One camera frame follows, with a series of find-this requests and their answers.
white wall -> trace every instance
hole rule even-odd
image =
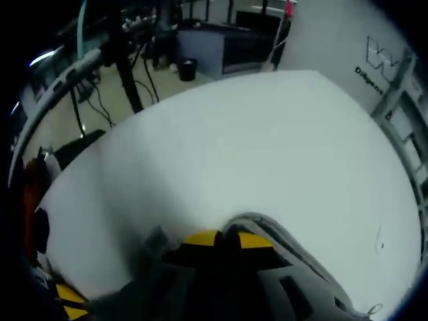
[[[398,29],[368,0],[299,0],[294,15],[280,69],[318,70],[371,113],[381,95],[355,69],[359,66],[385,93],[389,82],[381,68],[366,61],[367,37],[401,61],[407,44]]]

black trash bin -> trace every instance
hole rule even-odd
[[[178,65],[180,80],[184,82],[191,82],[195,79],[196,68],[198,61],[196,59],[184,58]]]

floor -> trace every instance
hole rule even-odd
[[[179,75],[172,70],[153,70],[150,66],[149,70],[160,100],[212,81],[210,78],[197,73],[195,80],[192,82],[182,82],[179,79]],[[133,71],[134,79],[148,86],[152,92],[142,60],[138,60]],[[102,105],[110,113],[112,122],[118,124],[132,116],[134,112],[124,90],[121,88],[122,82],[116,67],[102,67],[100,74],[101,82],[98,84],[98,88]],[[152,100],[147,90],[140,84],[136,84],[136,87],[143,106],[151,108]],[[92,93],[90,101],[97,109],[101,109],[96,92]],[[78,108],[86,132],[93,132],[97,129],[108,131],[110,129],[108,121],[95,112],[87,101],[80,104]],[[81,132],[73,111],[72,99],[70,95],[67,95],[54,109],[49,111],[37,127],[25,149],[23,155],[24,163],[37,156],[40,147],[51,148],[55,151],[63,145],[78,139],[80,135]]]

yellow stripe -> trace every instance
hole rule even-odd
[[[64,309],[70,320],[75,320],[77,318],[80,318],[81,316],[88,314],[88,312],[85,310],[70,308],[68,306],[64,306]]]
[[[190,235],[183,243],[192,245],[214,246],[215,236],[218,231],[208,230]]]
[[[274,247],[267,239],[250,233],[239,232],[242,249],[255,249],[258,247]]]
[[[73,290],[71,290],[67,286],[64,286],[62,284],[57,284],[56,290],[58,291],[58,295],[60,296],[61,299],[65,299],[65,300],[77,302],[77,303],[85,302],[85,299],[83,299],[81,296],[79,296],[77,293],[75,293]]]

desk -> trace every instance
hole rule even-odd
[[[317,72],[213,82],[120,123],[56,179],[47,256],[97,298],[130,281],[140,244],[256,211],[282,224],[360,311],[388,316],[421,253],[406,172],[370,116]]]

